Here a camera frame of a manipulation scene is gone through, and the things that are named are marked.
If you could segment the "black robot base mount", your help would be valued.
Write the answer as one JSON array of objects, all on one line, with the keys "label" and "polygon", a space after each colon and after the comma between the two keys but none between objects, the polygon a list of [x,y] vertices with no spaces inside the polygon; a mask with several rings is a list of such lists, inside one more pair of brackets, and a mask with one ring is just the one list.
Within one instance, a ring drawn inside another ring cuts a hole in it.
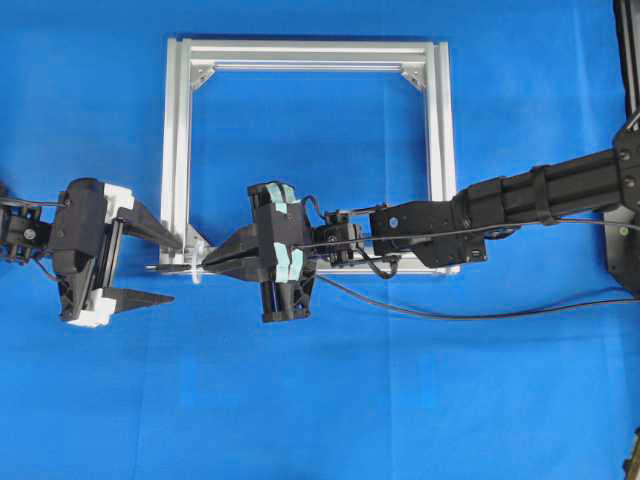
[{"label": "black robot base mount", "polygon": [[604,215],[618,227],[605,229],[607,267],[616,281],[634,297],[639,296],[639,3],[613,3],[625,89],[627,120],[613,145],[621,159],[623,200]]}]

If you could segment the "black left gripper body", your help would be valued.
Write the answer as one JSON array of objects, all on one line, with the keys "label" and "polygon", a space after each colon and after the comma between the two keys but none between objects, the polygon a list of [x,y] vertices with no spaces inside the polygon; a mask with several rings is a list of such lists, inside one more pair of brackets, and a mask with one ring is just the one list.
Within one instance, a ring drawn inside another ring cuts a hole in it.
[{"label": "black left gripper body", "polygon": [[120,241],[135,213],[131,189],[92,178],[60,193],[48,243],[63,322],[106,326],[127,293],[112,287]]}]

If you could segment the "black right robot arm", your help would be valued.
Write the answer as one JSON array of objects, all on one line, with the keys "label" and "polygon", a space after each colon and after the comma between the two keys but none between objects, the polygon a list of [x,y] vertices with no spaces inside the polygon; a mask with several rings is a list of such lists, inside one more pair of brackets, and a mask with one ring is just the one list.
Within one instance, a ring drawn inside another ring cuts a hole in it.
[{"label": "black right robot arm", "polygon": [[305,318],[317,263],[334,267],[364,264],[382,279],[399,269],[405,252],[429,268],[481,262],[486,244],[525,225],[553,226],[569,216],[625,208],[639,210],[639,132],[622,127],[609,150],[555,165],[477,183],[448,201],[412,201],[365,210],[368,232],[354,212],[336,210],[313,226],[313,196],[297,199],[285,183],[248,190],[252,221],[201,262],[204,271],[255,282],[263,318],[281,322]]}]

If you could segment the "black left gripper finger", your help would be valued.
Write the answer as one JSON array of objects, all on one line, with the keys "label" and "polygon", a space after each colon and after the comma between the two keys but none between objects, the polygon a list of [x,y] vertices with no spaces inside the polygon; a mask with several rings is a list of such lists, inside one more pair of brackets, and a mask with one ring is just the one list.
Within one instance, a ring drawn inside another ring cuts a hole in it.
[{"label": "black left gripper finger", "polygon": [[116,218],[123,223],[123,233],[166,249],[181,249],[182,241],[172,234],[148,208],[135,200],[132,208],[119,207]]},{"label": "black left gripper finger", "polygon": [[116,301],[116,313],[169,304],[174,301],[173,296],[124,288],[111,288],[110,298]]}]

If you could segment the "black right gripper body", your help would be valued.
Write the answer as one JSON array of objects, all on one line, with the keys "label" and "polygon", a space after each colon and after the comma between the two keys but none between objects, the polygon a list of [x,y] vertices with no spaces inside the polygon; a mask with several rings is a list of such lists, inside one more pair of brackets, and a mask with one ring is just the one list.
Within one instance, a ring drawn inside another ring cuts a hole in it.
[{"label": "black right gripper body", "polygon": [[265,323],[310,316],[316,261],[302,249],[312,239],[305,207],[286,183],[250,186],[258,279]]}]

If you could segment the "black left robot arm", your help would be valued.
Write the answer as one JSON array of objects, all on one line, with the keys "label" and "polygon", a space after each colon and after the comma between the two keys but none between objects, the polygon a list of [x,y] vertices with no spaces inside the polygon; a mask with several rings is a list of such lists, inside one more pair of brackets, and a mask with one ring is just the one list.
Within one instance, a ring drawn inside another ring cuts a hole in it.
[{"label": "black left robot arm", "polygon": [[1,259],[19,265],[50,259],[47,276],[58,289],[60,319],[69,325],[106,326],[115,314],[174,301],[113,286],[125,235],[182,247],[126,187],[80,178],[54,202],[13,198],[1,188]]}]

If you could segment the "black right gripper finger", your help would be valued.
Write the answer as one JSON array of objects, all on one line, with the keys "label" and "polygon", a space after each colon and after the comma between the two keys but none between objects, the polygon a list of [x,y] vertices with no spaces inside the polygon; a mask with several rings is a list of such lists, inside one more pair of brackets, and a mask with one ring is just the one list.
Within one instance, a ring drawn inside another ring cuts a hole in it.
[{"label": "black right gripper finger", "polygon": [[254,257],[259,254],[259,242],[255,225],[238,229],[219,247],[209,253],[205,265],[215,265],[230,260]]},{"label": "black right gripper finger", "polygon": [[261,274],[257,268],[239,263],[209,264],[205,266],[205,271],[212,274],[228,276],[241,281],[261,282]]}]

